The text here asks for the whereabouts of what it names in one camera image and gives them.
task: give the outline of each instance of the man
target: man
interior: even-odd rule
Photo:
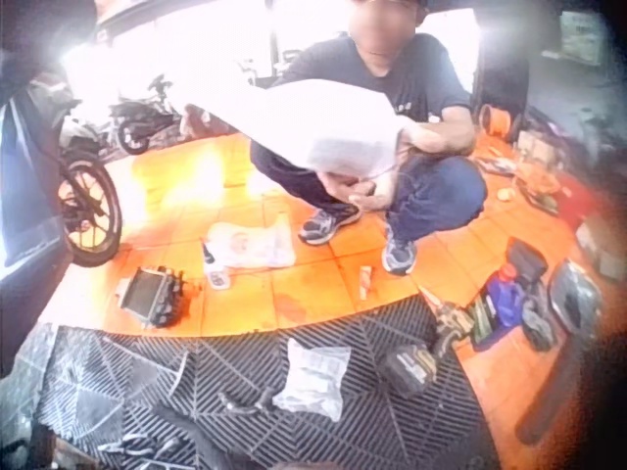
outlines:
[[[415,34],[427,15],[426,0],[353,2],[350,37],[304,51],[274,86],[317,78],[385,93],[407,123],[392,197],[372,195],[372,182],[295,167],[256,142],[251,145],[251,160],[289,194],[318,208],[299,233],[305,243],[327,243],[339,227],[356,222],[363,211],[384,210],[383,266],[405,275],[415,266],[415,241],[476,218],[483,210],[486,187],[476,168],[460,157],[474,146],[468,95],[444,46],[430,35]],[[441,122],[428,123],[429,115]]]

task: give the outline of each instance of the orange tiled floor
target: orange tiled floor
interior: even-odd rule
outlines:
[[[490,145],[510,152],[501,142]],[[95,269],[72,266],[42,321],[102,329],[112,333],[157,336],[218,336],[267,331],[324,321],[389,304],[424,286],[438,297],[466,305],[487,277],[503,262],[506,241],[516,236],[539,248],[551,270],[565,257],[588,266],[565,223],[529,207],[517,196],[509,203],[496,192],[506,179],[486,175],[490,196],[481,216],[467,227],[431,235],[418,243],[419,263],[411,276],[398,278],[381,267],[383,224],[376,214],[341,232],[328,246],[309,247],[296,237],[311,214],[306,204],[286,195],[256,173],[242,136],[186,144],[108,166],[120,194],[124,216],[122,246],[115,259]],[[216,292],[203,278],[199,239],[216,221],[271,226],[280,212],[293,228],[296,265],[284,269],[235,269],[232,287]],[[140,265],[164,264],[185,271],[189,305],[172,328],[141,330],[120,311],[115,297],[120,279]],[[359,267],[373,266],[372,288],[359,298]],[[589,269],[603,290],[608,310],[605,333],[625,329],[627,319],[612,314],[619,287]],[[567,406],[553,431],[536,447],[521,445],[513,426],[547,376],[557,349],[533,352],[520,329],[487,352],[475,353],[465,342],[457,354],[488,417],[504,468],[546,465],[551,452],[572,431]]]

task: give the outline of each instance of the motorcycle wheel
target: motorcycle wheel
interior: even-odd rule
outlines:
[[[132,124],[133,122],[130,120],[120,124],[120,127],[118,127],[118,142],[120,142],[120,146],[128,154],[141,155],[148,150],[150,139],[144,137],[143,139],[134,140],[128,130]]]
[[[72,150],[64,154],[64,161],[66,171],[59,197],[73,262],[82,267],[100,266],[112,259],[120,247],[122,218],[116,186],[104,165],[91,154]],[[82,189],[72,188],[68,177]],[[96,214],[94,205],[103,215]],[[83,244],[85,238],[91,240],[91,246]]]

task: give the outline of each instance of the dark t-shirt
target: dark t-shirt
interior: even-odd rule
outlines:
[[[383,77],[367,69],[351,37],[320,42],[303,51],[272,86],[314,78],[384,93],[397,114],[418,122],[430,114],[440,118],[450,106],[469,108],[449,53],[429,34],[417,34]]]

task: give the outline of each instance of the blue container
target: blue container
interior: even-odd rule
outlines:
[[[522,301],[524,292],[516,284],[516,268],[506,263],[488,279],[487,288],[490,300],[497,311],[499,322],[506,329],[522,322]]]

